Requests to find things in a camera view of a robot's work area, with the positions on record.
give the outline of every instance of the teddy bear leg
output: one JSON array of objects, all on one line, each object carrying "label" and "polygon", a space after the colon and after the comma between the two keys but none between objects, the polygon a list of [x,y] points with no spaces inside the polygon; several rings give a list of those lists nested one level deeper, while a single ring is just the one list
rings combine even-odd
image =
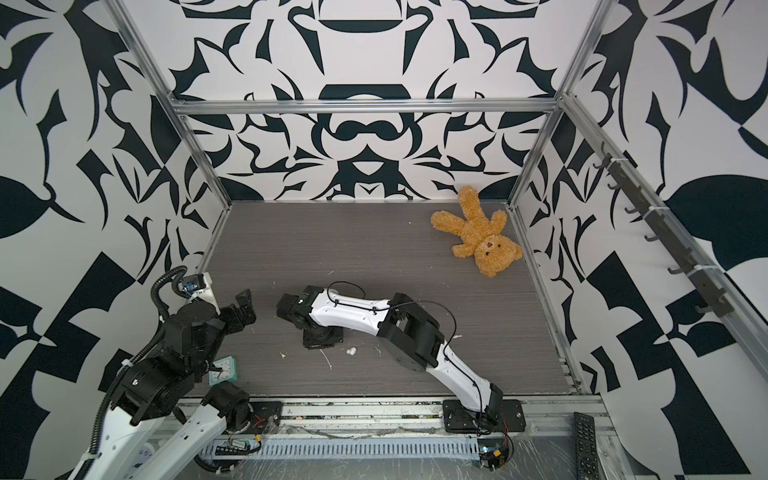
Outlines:
[{"label": "teddy bear leg", "polygon": [[432,226],[442,232],[453,233],[461,236],[464,229],[464,220],[448,212],[435,212],[432,214]]},{"label": "teddy bear leg", "polygon": [[469,185],[465,185],[458,191],[458,204],[462,206],[462,211],[467,220],[485,220],[485,213],[480,208],[478,191]]},{"label": "teddy bear leg", "polygon": [[491,216],[491,234],[499,234],[504,230],[504,226],[507,224],[507,214],[503,210],[495,212]]}]

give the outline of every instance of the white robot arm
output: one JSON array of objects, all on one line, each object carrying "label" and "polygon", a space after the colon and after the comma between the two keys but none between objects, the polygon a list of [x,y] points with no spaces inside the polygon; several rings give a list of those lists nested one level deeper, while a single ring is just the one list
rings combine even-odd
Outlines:
[{"label": "white robot arm", "polygon": [[450,339],[419,303],[402,293],[391,300],[366,300],[308,286],[299,296],[283,295],[277,315],[304,331],[309,349],[333,346],[343,339],[342,328],[378,336],[401,365],[433,375],[454,392],[475,413],[480,428],[496,427],[502,391],[457,357]]}]

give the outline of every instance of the wire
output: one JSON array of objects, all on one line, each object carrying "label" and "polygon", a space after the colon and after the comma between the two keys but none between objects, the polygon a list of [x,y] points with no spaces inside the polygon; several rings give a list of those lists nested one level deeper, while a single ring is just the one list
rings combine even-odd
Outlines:
[{"label": "wire", "polygon": [[342,305],[342,306],[351,306],[351,307],[353,307],[353,308],[357,308],[357,309],[361,309],[361,310],[367,310],[367,311],[369,311],[369,312],[373,312],[374,314],[376,314],[377,312],[386,312],[387,310],[395,309],[395,308],[398,308],[398,307],[401,307],[401,306],[405,306],[405,305],[411,305],[411,304],[420,304],[420,303],[431,303],[431,304],[433,304],[433,305],[437,305],[437,306],[440,306],[440,307],[441,307],[441,308],[443,308],[443,309],[444,309],[446,312],[448,312],[448,314],[451,316],[451,319],[453,319],[453,334],[451,335],[451,338],[449,338],[449,339],[448,339],[448,342],[446,342],[446,343],[445,343],[445,346],[443,346],[443,348],[442,348],[442,356],[443,356],[443,358],[445,359],[445,361],[449,362],[449,363],[450,363],[451,365],[453,365],[453,366],[454,366],[454,367],[455,367],[455,368],[456,368],[456,369],[457,369],[459,372],[461,372],[461,373],[462,373],[462,374],[463,374],[465,377],[467,377],[467,379],[468,379],[470,382],[472,382],[472,386],[474,386],[474,387],[477,389],[477,391],[478,391],[478,400],[479,400],[479,402],[480,402],[480,412],[478,412],[478,414],[477,414],[477,417],[475,418],[475,425],[477,426],[477,429],[475,430],[475,433],[476,433],[476,435],[477,435],[477,436],[480,436],[480,435],[481,435],[481,433],[482,433],[483,435],[487,435],[487,434],[491,433],[489,430],[485,430],[485,431],[483,431],[483,432],[480,432],[480,419],[481,419],[481,418],[482,418],[482,416],[483,416],[483,412],[482,412],[482,392],[480,391],[480,386],[477,384],[477,382],[476,382],[476,381],[475,381],[475,380],[474,380],[474,379],[473,379],[471,376],[469,376],[469,375],[467,374],[467,372],[465,372],[464,370],[460,369],[460,368],[458,367],[458,365],[456,365],[456,364],[455,364],[455,363],[454,363],[454,362],[453,362],[453,361],[452,361],[452,360],[451,360],[451,359],[448,357],[448,355],[445,353],[445,350],[446,350],[446,349],[449,347],[449,345],[451,345],[451,341],[452,341],[452,340],[453,340],[453,339],[456,337],[456,330],[458,329],[458,323],[456,322],[456,315],[454,315],[454,314],[453,314],[453,312],[451,311],[451,309],[449,309],[447,306],[443,305],[442,303],[440,303],[440,302],[436,302],[436,301],[434,301],[434,300],[411,300],[411,301],[408,301],[408,302],[403,302],[403,303],[397,303],[397,304],[395,304],[395,305],[390,305],[390,306],[387,306],[387,307],[386,307],[386,308],[384,308],[384,309],[377,309],[376,307],[371,307],[371,308],[368,308],[368,307],[365,307],[365,306],[360,306],[360,305],[351,305],[351,304],[349,304],[349,303],[341,303],[341,302],[340,302],[340,301],[338,301],[338,300],[334,300],[334,299],[332,299],[332,298],[331,298],[331,295],[330,295],[330,288],[331,288],[331,286],[335,285],[336,283],[348,283],[349,285],[353,285],[353,286],[356,286],[356,287],[357,287],[357,288],[359,288],[359,289],[360,289],[360,291],[362,292],[362,297],[363,297],[363,298],[365,298],[365,295],[366,295],[366,291],[365,291],[365,290],[363,290],[363,289],[362,289],[362,287],[361,287],[360,285],[356,285],[356,284],[354,284],[354,283],[352,283],[352,282],[346,282],[346,281],[344,281],[344,280],[339,280],[339,281],[333,282],[333,283],[331,283],[330,285],[328,285],[328,287],[326,288],[326,295],[328,296],[328,300],[330,300],[331,302],[333,302],[333,304],[334,304],[335,306],[338,306],[338,305]]},{"label": "wire", "polygon": [[347,285],[352,285],[352,286],[356,287],[358,290],[360,290],[362,292],[362,299],[364,300],[366,298],[366,291],[363,290],[360,285],[358,285],[356,283],[352,283],[352,282],[346,282],[344,280],[339,280],[338,282],[333,282],[330,285],[328,285],[328,287],[326,287],[326,295],[328,296],[328,300],[338,304],[338,302],[334,301],[331,298],[331,294],[330,294],[331,287],[336,285],[337,283],[346,283]]}]

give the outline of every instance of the black cable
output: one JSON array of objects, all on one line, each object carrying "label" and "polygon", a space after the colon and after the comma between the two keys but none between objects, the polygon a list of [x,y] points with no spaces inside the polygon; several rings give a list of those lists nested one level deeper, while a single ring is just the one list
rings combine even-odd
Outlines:
[{"label": "black cable", "polygon": [[200,458],[199,455],[194,456],[194,462],[197,463],[197,466],[205,470],[206,472],[216,473],[219,471],[219,468],[221,468],[222,472],[231,472],[234,470],[235,465],[230,465],[228,467],[216,467],[214,465],[206,463],[202,458]]},{"label": "black cable", "polygon": [[184,277],[184,274],[187,273],[187,268],[183,266],[184,270],[180,271],[170,282],[170,289],[174,291],[178,296],[181,296],[183,298],[190,298],[192,296],[192,293],[187,292],[186,290],[182,290],[179,288],[179,282],[181,281],[181,278]]},{"label": "black cable", "polygon": [[172,268],[166,273],[160,275],[160,278],[158,278],[157,281],[153,283],[152,287],[149,289],[149,297],[152,299],[152,303],[154,303],[157,311],[160,312],[160,316],[163,317],[163,321],[168,320],[170,314],[168,313],[168,308],[165,306],[165,303],[163,303],[163,300],[160,299],[160,287],[170,282],[179,273],[186,272],[187,268],[184,265]]},{"label": "black cable", "polygon": [[[181,425],[187,423],[187,416],[184,414],[184,412],[181,411],[181,409],[178,406],[175,406],[171,412],[174,414],[174,417],[176,417],[176,420],[178,420]],[[243,452],[243,454],[246,455],[247,453],[258,452],[259,450],[261,450],[261,442],[259,442],[258,447],[251,450],[247,452]],[[219,470],[218,466],[206,463],[202,458],[200,458],[200,454],[197,454],[194,456],[194,462],[197,463],[197,465],[203,470],[205,470],[206,472],[215,473],[215,472],[218,472]],[[234,470],[235,465],[230,465],[228,467],[221,467],[221,471],[222,472],[232,471]]]},{"label": "black cable", "polygon": [[326,295],[328,296],[328,300],[330,300],[330,301],[332,301],[332,302],[334,302],[334,303],[337,303],[337,302],[335,302],[335,301],[334,301],[334,300],[331,298],[331,293],[330,293],[331,287],[332,287],[332,286],[334,286],[334,285],[336,285],[337,283],[346,283],[347,285],[352,285],[352,286],[356,287],[358,290],[360,290],[360,291],[362,292],[362,299],[363,299],[363,300],[365,300],[365,299],[366,299],[366,291],[365,291],[365,290],[363,290],[363,289],[362,289],[362,287],[361,287],[360,285],[358,285],[358,284],[356,284],[356,283],[352,283],[352,282],[346,282],[346,281],[344,281],[344,280],[339,280],[338,282],[333,282],[333,283],[331,283],[331,284],[330,284],[330,285],[328,285],[328,287],[326,288]]},{"label": "black cable", "polygon": [[[396,305],[390,305],[390,306],[386,307],[385,309],[380,309],[380,310],[379,310],[379,309],[377,309],[377,308],[375,308],[375,307],[372,307],[372,308],[368,308],[368,307],[365,307],[365,306],[360,306],[360,305],[352,305],[352,304],[349,304],[349,303],[341,303],[341,302],[340,302],[340,301],[338,301],[338,300],[334,300],[334,299],[332,299],[332,298],[331,298],[331,295],[330,295],[330,287],[331,287],[331,286],[333,286],[333,285],[335,285],[336,283],[348,283],[349,285],[353,285],[353,286],[356,286],[356,287],[357,287],[357,288],[359,288],[359,289],[360,289],[360,291],[362,292],[362,294],[363,294],[363,298],[365,298],[365,294],[366,294],[366,291],[365,291],[365,290],[363,290],[361,286],[359,286],[359,285],[356,285],[356,284],[354,284],[354,283],[352,283],[352,282],[346,282],[346,281],[343,281],[343,280],[339,280],[339,281],[333,282],[333,283],[331,283],[330,285],[328,285],[328,287],[326,288],[326,295],[328,296],[328,300],[330,300],[331,302],[333,302],[333,304],[334,304],[334,305],[336,305],[336,306],[338,306],[338,305],[342,305],[342,306],[351,306],[351,307],[353,307],[353,308],[358,308],[358,309],[361,309],[361,310],[368,310],[369,312],[374,312],[374,314],[376,314],[377,312],[385,312],[385,311],[387,311],[387,310],[391,310],[391,309],[393,309],[393,308],[398,308],[398,307],[401,307],[401,306],[404,306],[404,305],[411,305],[411,304],[414,304],[414,303],[415,303],[415,304],[419,304],[419,303],[432,303],[432,304],[434,304],[434,305],[437,305],[437,306],[440,306],[440,307],[442,307],[442,308],[443,308],[443,309],[444,309],[446,312],[448,312],[448,314],[449,314],[449,315],[451,316],[451,318],[453,319],[453,334],[451,335],[451,338],[449,338],[449,339],[448,339],[448,342],[446,342],[446,343],[445,343],[445,346],[444,346],[444,347],[443,347],[443,349],[442,349],[442,355],[443,355],[443,358],[444,358],[444,359],[445,359],[447,362],[449,362],[449,363],[450,363],[451,365],[453,365],[453,366],[454,366],[454,367],[455,367],[455,368],[456,368],[456,369],[457,369],[459,372],[461,372],[461,373],[462,373],[462,374],[463,374],[465,377],[467,377],[467,379],[468,379],[470,382],[472,382],[472,386],[474,386],[474,387],[477,389],[477,391],[478,391],[478,400],[479,400],[479,402],[480,402],[480,409],[481,409],[481,411],[480,411],[480,412],[478,412],[478,416],[477,416],[477,418],[475,419],[475,421],[476,421],[476,422],[475,422],[475,424],[476,424],[476,426],[477,426],[477,429],[476,429],[476,434],[477,434],[477,436],[480,436],[480,434],[481,434],[481,432],[480,432],[480,419],[482,418],[482,415],[483,415],[483,412],[482,412],[482,392],[480,391],[480,386],[477,384],[477,382],[476,382],[476,381],[475,381],[475,380],[474,380],[474,379],[473,379],[471,376],[469,376],[469,375],[467,374],[467,372],[465,372],[464,370],[460,369],[460,368],[458,367],[458,365],[456,365],[456,364],[455,364],[455,363],[454,363],[454,362],[453,362],[453,361],[452,361],[450,358],[448,358],[448,355],[446,355],[446,354],[445,354],[445,349],[447,349],[447,348],[448,348],[448,346],[451,344],[451,341],[454,339],[454,337],[456,337],[456,330],[458,329],[458,323],[456,322],[456,316],[453,314],[453,312],[451,311],[451,309],[449,309],[447,306],[443,305],[442,303],[440,303],[440,302],[436,302],[436,301],[434,301],[434,300],[412,300],[412,301],[409,301],[409,302],[397,303]],[[483,435],[487,435],[488,433],[490,433],[490,431],[486,431],[486,432],[487,432],[487,433],[485,433],[485,432],[484,432],[484,433],[483,433]]]}]

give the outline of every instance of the teddy bear head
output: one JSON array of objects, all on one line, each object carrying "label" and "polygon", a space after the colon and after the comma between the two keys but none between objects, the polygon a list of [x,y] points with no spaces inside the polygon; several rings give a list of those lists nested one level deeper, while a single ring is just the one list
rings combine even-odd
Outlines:
[{"label": "teddy bear head", "polygon": [[475,263],[486,276],[495,276],[522,256],[520,246],[503,235],[489,235],[475,248]]}]

